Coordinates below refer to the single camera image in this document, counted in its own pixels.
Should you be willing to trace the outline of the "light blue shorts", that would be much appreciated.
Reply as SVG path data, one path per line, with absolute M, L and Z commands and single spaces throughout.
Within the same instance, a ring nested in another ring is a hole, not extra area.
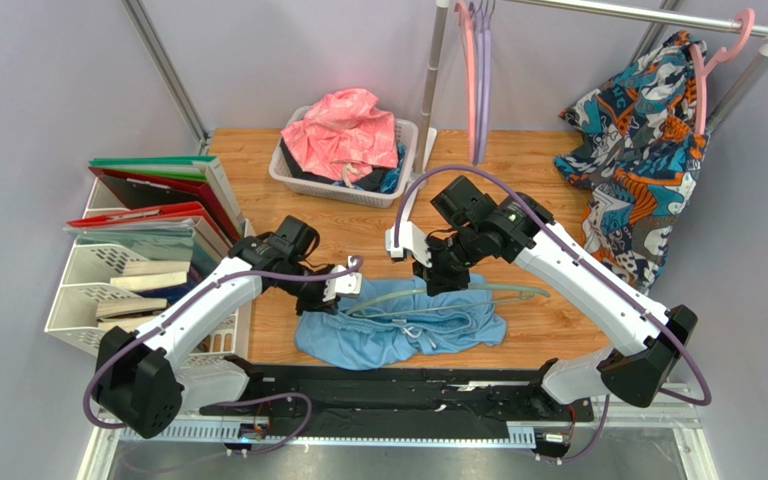
M 335 314 L 303 313 L 295 346 L 332 366 L 363 371 L 504 340 L 507 323 L 491 292 L 425 290 L 418 278 L 365 280 L 360 296 L 341 299 Z

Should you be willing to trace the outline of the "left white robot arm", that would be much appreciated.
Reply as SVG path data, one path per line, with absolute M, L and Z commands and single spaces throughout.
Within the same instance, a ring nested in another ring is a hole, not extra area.
M 332 313 L 346 291 L 360 284 L 360 256 L 346 265 L 313 270 L 307 257 L 320 240 L 316 229 L 286 217 L 274 232 L 238 241 L 216 269 L 156 318 L 132 332 L 121 327 L 101 339 L 95 373 L 82 398 L 83 413 L 99 428 L 125 428 L 157 436 L 181 412 L 242 397 L 250 375 L 233 355 L 187 366 L 189 355 L 230 314 L 270 288 L 297 301 L 300 311 Z

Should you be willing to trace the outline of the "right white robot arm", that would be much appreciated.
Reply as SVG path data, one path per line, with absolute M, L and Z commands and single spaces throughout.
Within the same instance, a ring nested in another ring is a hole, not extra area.
M 501 258 L 538 276 L 609 339 L 609 346 L 592 354 L 547 361 L 538 383 L 544 395 L 565 405 L 611 394 L 647 408 L 663 392 L 697 326 L 691 309 L 668 308 L 630 287 L 526 194 L 496 203 L 459 176 L 431 204 L 451 233 L 446 238 L 428 235 L 428 253 L 414 263 L 429 295 L 465 289 L 470 268 L 486 258 Z

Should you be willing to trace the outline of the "mint green hanger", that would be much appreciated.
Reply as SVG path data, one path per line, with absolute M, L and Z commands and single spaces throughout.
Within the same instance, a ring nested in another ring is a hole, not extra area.
M 478 306 L 528 301 L 535 296 L 549 298 L 550 294 L 538 287 L 499 283 L 472 283 L 466 290 L 427 294 L 425 288 L 413 288 L 379 295 L 354 304 L 343 313 L 355 318 L 410 315 L 447 310 L 467 309 Z M 410 308 L 383 308 L 394 301 L 410 299 Z

